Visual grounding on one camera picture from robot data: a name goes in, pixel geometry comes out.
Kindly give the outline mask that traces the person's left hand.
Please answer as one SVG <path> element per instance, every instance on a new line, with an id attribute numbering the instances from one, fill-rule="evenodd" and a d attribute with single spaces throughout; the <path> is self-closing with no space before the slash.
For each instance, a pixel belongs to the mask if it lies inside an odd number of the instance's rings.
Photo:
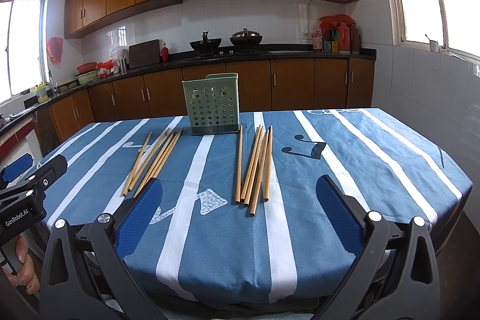
<path id="1" fill-rule="evenodd" d="M 4 271 L 4 274 L 13 288 L 17 288 L 18 286 L 25 287 L 26 293 L 32 295 L 39 292 L 40 282 L 35 273 L 32 257 L 29 255 L 28 248 L 25 239 L 19 235 L 16 239 L 15 251 L 16 257 L 22 264 L 22 267 L 16 275 L 13 275 L 8 271 Z"/>

